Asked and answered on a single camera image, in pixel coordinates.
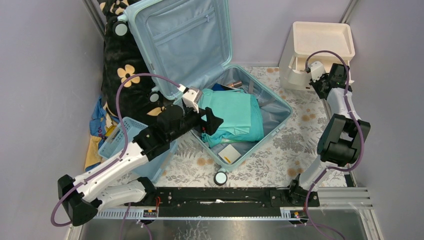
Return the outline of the copper metallic cylinder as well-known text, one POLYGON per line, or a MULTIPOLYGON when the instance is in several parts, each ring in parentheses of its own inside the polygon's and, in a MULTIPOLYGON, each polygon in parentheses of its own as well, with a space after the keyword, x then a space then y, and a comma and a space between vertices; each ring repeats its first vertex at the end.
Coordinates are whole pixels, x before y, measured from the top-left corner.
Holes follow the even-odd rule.
POLYGON ((236 88, 240 88, 242 85, 243 85, 242 81, 235 81, 235 82, 229 83, 227 87, 236 89, 236 88))

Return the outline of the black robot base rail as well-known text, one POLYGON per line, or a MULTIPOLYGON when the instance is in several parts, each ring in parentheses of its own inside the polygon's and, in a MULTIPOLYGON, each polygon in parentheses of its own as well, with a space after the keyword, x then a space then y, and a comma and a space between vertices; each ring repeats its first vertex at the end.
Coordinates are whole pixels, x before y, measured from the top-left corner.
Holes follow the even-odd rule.
POLYGON ((109 207, 97 218, 148 223, 172 219, 283 219, 308 217, 306 207, 320 206, 318 194, 293 180, 288 187, 157 187, 130 208, 109 207))

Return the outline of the light blue ribbed suitcase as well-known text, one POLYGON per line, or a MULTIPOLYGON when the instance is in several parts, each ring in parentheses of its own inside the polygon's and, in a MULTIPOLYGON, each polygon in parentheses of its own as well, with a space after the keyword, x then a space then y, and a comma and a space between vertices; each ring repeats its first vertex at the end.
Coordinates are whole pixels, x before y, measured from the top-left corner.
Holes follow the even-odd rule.
POLYGON ((227 174, 241 165, 260 146, 278 133, 292 115, 292 108, 277 94, 245 71, 231 64, 232 38, 229 6, 226 0, 143 0, 129 5, 116 22, 121 36, 131 32, 150 73, 155 91, 180 103, 182 93, 167 77, 187 87, 211 89, 242 81, 242 91, 255 96, 263 119, 264 137, 259 141, 221 143, 202 146, 220 165, 214 182, 222 186, 227 174), (218 153, 232 145, 241 157, 226 163, 218 153))

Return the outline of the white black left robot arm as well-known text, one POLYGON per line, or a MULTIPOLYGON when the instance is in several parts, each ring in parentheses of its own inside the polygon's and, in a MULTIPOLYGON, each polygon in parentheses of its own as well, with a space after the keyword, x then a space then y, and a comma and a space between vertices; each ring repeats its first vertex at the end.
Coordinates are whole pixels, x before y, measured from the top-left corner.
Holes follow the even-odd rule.
POLYGON ((166 152, 175 141, 194 128, 214 134, 224 120, 215 116, 213 110, 195 110, 170 105, 157 116, 156 123, 139 131, 129 140, 125 128, 123 149, 95 168, 76 177, 63 175, 57 181, 59 201, 51 216, 55 221, 56 211, 62 206, 69 217, 69 224, 77 227, 93 219, 98 212, 126 203, 140 202, 144 206, 155 200, 155 188, 150 180, 142 177, 132 183, 110 186, 110 183, 135 168, 151 162, 166 152))

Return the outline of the white three-drawer storage cabinet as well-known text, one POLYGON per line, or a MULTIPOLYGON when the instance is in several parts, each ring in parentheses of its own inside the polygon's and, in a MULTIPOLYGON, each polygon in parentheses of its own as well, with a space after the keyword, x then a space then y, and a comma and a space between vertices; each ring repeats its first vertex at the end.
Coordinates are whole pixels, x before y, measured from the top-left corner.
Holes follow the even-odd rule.
POLYGON ((310 91, 311 75, 305 72, 305 62, 322 50, 338 54, 349 65, 356 54, 351 27, 345 23, 295 21, 278 65, 281 87, 310 91))

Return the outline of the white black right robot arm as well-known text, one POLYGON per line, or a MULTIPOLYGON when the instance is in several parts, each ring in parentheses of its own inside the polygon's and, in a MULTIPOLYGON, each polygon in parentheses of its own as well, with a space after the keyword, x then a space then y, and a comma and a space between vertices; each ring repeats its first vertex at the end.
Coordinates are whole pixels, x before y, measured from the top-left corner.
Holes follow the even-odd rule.
POLYGON ((317 158, 300 174, 299 186, 287 191, 287 201, 293 206, 306 199, 305 190, 316 191, 324 177, 333 171, 346 172, 362 155, 361 149, 371 129, 361 120, 352 101, 352 88, 346 84, 347 72, 342 64, 334 63, 327 73, 324 65, 315 61, 308 66, 310 85, 319 98, 325 100, 332 114, 318 144, 317 158))

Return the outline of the black floral plush blanket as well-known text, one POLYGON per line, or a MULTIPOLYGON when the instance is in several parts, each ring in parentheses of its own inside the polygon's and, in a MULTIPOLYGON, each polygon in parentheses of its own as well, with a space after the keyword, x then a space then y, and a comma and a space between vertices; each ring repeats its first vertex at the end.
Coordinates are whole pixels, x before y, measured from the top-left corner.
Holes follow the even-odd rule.
POLYGON ((119 95, 121 116, 132 118, 146 125, 154 124, 164 109, 163 95, 152 93, 155 87, 148 68, 130 31, 123 36, 115 33, 114 26, 118 16, 134 4, 133 0, 100 0, 99 9, 105 16, 103 46, 103 79, 101 84, 102 107, 115 121, 118 120, 116 94, 119 95))

